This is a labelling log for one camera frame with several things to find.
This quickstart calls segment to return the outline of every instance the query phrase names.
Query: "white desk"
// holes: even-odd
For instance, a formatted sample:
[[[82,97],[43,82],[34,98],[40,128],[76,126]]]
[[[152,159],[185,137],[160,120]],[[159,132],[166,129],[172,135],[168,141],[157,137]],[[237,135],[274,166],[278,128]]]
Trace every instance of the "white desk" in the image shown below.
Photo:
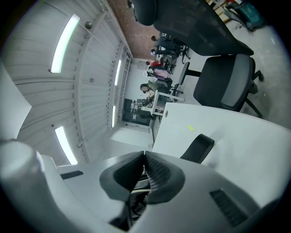
[[[289,130],[249,115],[199,105],[167,103],[167,111],[153,152],[181,157],[202,133],[215,140],[202,164],[244,189],[260,206],[282,194],[291,171]]]
[[[185,99],[183,99],[183,98],[179,98],[179,97],[176,97],[176,96],[171,96],[171,95],[168,95],[168,94],[165,94],[165,93],[162,93],[162,92],[155,91],[155,98],[154,98],[154,102],[153,102],[153,107],[151,108],[151,115],[153,115],[153,114],[159,115],[159,116],[163,115],[163,113],[156,112],[156,105],[158,103],[159,96],[166,96],[166,97],[173,98],[173,99],[176,99],[176,100],[185,101]]]

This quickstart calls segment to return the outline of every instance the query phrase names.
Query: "floor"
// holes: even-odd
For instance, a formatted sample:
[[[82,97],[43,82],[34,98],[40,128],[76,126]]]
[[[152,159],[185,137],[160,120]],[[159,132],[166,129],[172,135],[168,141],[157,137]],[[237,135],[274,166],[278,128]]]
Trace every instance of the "floor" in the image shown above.
[[[260,110],[265,120],[291,129],[291,63],[290,58],[282,44],[279,36],[270,26],[265,26],[253,33],[248,32],[240,24],[231,21],[227,27],[233,36],[248,45],[253,51],[252,56],[256,62],[256,71],[261,70],[265,80],[258,79],[259,92],[255,95],[249,94],[248,98]],[[193,51],[189,52],[191,57],[191,70],[201,71],[208,57],[200,56]],[[177,61],[174,74],[171,75],[173,84],[180,78],[183,64],[181,57]],[[199,104],[193,97],[193,91],[198,81],[198,77],[187,76],[181,89],[184,91],[183,97],[187,104]],[[244,104],[241,113],[256,116],[254,111]],[[159,130],[159,120],[153,125],[154,138]]]

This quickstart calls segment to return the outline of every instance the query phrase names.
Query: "chair backrest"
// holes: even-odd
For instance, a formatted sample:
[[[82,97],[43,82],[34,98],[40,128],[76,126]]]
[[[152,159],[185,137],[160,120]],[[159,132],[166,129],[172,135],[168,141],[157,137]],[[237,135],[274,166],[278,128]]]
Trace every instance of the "chair backrest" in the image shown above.
[[[156,0],[156,5],[154,27],[200,55],[254,54],[234,38],[205,0]]]

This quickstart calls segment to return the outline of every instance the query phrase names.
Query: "black office chair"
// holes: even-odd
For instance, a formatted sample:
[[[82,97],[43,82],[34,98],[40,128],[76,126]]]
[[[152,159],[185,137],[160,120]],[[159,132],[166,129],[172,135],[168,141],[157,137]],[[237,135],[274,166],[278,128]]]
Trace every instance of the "black office chair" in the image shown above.
[[[205,0],[132,0],[139,22],[145,17],[139,13],[143,12],[141,1],[150,4],[151,12],[156,13],[151,23],[157,30],[178,38],[197,54],[216,56],[207,59],[201,73],[188,70],[189,65],[185,64],[185,76],[200,77],[193,94],[200,104],[239,111],[246,102],[262,118],[246,98],[249,92],[258,91],[254,79],[263,80],[260,71],[255,73],[255,62],[249,57],[254,52],[233,37]]]

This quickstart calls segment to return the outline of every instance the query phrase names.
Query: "fluorescent light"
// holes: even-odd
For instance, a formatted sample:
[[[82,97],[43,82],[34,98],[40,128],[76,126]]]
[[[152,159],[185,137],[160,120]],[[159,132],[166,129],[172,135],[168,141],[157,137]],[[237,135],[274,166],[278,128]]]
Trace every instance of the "fluorescent light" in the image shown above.
[[[115,86],[117,85],[117,82],[118,82],[120,66],[121,66],[121,60],[119,60],[118,66],[117,66],[117,71],[116,71],[116,76],[115,76]]]
[[[60,146],[62,147],[65,155],[67,156],[69,162],[72,164],[72,165],[75,165],[77,164],[77,160],[75,158],[75,156],[73,155],[73,152],[69,146],[69,143],[68,143],[68,140],[65,136],[65,131],[64,131],[64,128],[63,126],[60,127],[60,128],[57,128],[55,129],[55,133],[56,133],[56,136],[58,137],[58,140],[59,140],[59,143],[60,143]]]
[[[78,25],[78,22],[80,20],[80,17],[73,14],[70,18],[69,22],[65,26],[65,29],[63,30],[62,35],[60,36],[58,45],[55,49],[54,59],[53,63],[51,64],[51,73],[60,73],[63,65],[63,59],[65,55],[65,51],[67,49],[68,43],[70,41],[70,38],[73,34],[74,29]]]
[[[115,105],[112,107],[112,127],[115,125]]]

